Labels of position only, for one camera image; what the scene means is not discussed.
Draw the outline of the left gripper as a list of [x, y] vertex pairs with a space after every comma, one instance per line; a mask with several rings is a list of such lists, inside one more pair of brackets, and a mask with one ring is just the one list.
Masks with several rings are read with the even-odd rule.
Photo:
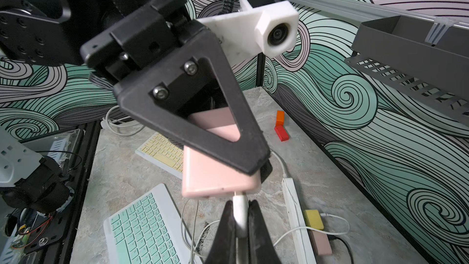
[[[219, 41], [185, 4], [151, 0], [139, 7], [81, 47], [85, 65], [116, 84], [118, 105], [138, 122], [240, 173], [268, 176], [271, 151]], [[230, 111], [236, 141], [189, 120], [208, 110], [211, 97]]]

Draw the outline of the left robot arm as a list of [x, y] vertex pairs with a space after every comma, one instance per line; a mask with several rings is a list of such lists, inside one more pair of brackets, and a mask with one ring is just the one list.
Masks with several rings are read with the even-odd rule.
[[[214, 33], [186, 0], [1, 0], [1, 50], [11, 60], [85, 64], [114, 87], [122, 112], [243, 174], [269, 168], [270, 151]], [[223, 95], [240, 138], [188, 121]]]

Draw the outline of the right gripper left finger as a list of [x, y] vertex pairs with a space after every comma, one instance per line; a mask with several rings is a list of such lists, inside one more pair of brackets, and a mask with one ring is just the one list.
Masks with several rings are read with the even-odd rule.
[[226, 202], [206, 264], [236, 263], [236, 221], [233, 202]]

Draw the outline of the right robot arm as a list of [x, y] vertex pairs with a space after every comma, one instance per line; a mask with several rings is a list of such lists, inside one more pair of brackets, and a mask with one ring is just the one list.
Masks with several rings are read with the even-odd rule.
[[[184, 148], [183, 182], [210, 187], [206, 196], [229, 195], [215, 242], [206, 258], [209, 264], [278, 264], [280, 259], [267, 231], [257, 201], [249, 201], [246, 189], [233, 188], [244, 174], [189, 147]], [[1, 130], [1, 195], [7, 205], [40, 213], [58, 211], [70, 196], [60, 166], [47, 152], [30, 150], [5, 129]]]

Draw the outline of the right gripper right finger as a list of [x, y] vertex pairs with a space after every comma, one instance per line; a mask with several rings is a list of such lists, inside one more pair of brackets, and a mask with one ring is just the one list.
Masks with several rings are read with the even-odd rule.
[[256, 200], [249, 202], [248, 242], [250, 264], [281, 264]]

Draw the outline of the pink charger with white cable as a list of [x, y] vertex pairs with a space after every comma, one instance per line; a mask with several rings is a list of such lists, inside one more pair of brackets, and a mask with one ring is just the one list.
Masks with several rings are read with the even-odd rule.
[[[238, 127], [228, 107], [197, 112], [188, 117], [190, 123], [228, 141], [240, 138]], [[188, 146], [183, 149], [182, 196], [188, 199], [231, 197], [255, 194], [261, 189], [261, 177], [242, 174]]]

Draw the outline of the yellow wireless keyboard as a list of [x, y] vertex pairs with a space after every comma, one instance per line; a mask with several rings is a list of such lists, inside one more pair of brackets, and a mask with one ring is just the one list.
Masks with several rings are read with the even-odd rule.
[[155, 132], [138, 147], [135, 153], [176, 178], [183, 178], [182, 149], [172, 144], [158, 132]]

